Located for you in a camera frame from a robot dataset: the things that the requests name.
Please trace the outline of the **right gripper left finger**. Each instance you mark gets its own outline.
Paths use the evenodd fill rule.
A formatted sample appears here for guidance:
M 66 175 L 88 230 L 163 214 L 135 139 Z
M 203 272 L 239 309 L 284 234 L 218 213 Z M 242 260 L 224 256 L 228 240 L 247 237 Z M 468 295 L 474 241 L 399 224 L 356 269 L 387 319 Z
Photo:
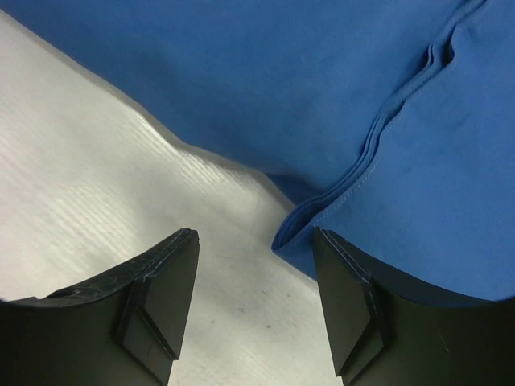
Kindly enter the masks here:
M 2 302 L 2 384 L 167 384 L 198 260 L 198 233 L 183 228 L 45 298 Z

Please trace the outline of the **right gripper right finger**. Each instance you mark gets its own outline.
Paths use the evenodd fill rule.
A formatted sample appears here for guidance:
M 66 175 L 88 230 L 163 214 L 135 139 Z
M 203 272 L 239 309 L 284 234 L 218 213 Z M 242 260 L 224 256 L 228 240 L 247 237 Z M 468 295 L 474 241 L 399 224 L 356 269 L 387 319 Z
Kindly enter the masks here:
M 346 385 L 511 385 L 514 300 L 419 280 L 319 228 L 315 270 L 336 374 Z

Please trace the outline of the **blue surgical wrap cloth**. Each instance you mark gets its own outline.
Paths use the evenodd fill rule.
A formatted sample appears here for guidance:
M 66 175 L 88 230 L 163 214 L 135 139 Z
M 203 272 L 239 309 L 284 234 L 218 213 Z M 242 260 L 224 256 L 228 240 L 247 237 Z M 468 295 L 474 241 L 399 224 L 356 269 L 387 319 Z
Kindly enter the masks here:
M 273 250 L 313 274 L 332 230 L 460 294 L 514 294 L 511 1 L 4 1 L 189 145 L 295 209 Z

